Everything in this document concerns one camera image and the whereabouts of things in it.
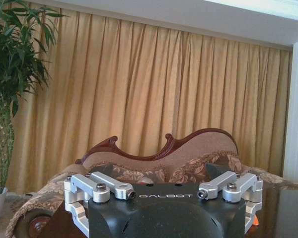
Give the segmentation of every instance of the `sofa armrest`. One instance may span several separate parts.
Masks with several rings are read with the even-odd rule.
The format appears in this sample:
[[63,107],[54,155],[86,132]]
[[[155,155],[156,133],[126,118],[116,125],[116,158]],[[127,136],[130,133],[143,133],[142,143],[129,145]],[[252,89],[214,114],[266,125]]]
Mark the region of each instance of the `sofa armrest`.
[[86,173],[82,165],[73,164],[55,175],[15,213],[7,226],[6,237],[36,238],[64,200],[66,177]]

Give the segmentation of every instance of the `logo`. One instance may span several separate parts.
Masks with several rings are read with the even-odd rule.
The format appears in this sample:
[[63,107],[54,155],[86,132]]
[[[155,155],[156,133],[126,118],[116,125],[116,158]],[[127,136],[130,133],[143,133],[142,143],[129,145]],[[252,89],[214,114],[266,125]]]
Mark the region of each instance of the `logo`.
[[183,198],[183,197],[192,197],[193,194],[167,194],[165,196],[163,195],[154,195],[154,194],[151,194],[151,195],[148,195],[148,194],[141,194],[139,195],[140,198],[151,198],[151,197],[154,197],[154,198]]

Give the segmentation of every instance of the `orange light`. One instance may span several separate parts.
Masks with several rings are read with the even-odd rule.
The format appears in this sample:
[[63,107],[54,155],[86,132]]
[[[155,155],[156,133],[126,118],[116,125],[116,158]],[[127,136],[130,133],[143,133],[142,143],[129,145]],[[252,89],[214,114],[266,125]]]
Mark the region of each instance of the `orange light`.
[[257,218],[256,215],[255,215],[255,219],[254,219],[253,225],[254,226],[258,226],[259,225],[259,221],[258,221],[258,218]]

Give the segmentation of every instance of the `ceiling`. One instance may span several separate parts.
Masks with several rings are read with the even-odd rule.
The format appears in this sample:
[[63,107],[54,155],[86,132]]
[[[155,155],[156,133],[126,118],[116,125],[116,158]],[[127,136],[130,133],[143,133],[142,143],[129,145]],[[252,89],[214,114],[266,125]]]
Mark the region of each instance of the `ceiling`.
[[259,44],[298,41],[298,0],[30,1]]

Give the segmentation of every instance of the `wooden trim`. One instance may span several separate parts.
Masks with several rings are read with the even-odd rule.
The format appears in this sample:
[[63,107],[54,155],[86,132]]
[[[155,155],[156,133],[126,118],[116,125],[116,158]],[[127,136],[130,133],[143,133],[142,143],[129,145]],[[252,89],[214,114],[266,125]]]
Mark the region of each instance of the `wooden trim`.
[[90,156],[91,154],[96,153],[96,152],[112,152],[112,153],[122,155],[122,156],[132,159],[132,160],[140,160],[140,161],[159,160],[159,159],[171,154],[173,151],[180,148],[182,145],[184,145],[186,142],[188,142],[195,136],[206,133],[206,132],[218,132],[218,133],[227,135],[234,142],[234,144],[236,146],[237,153],[238,153],[237,144],[236,144],[234,138],[231,136],[231,134],[229,134],[225,130],[218,129],[218,128],[205,128],[205,129],[197,130],[197,131],[189,134],[188,136],[184,137],[183,139],[175,139],[171,134],[169,134],[169,133],[166,134],[165,138],[167,139],[167,142],[166,142],[165,146],[158,153],[156,153],[155,155],[151,155],[151,156],[135,156],[135,155],[131,155],[131,154],[128,154],[128,153],[122,151],[116,145],[116,141],[118,140],[118,137],[112,136],[106,140],[103,140],[99,144],[95,145],[83,156],[83,158],[76,160],[75,163],[83,164],[88,156]]

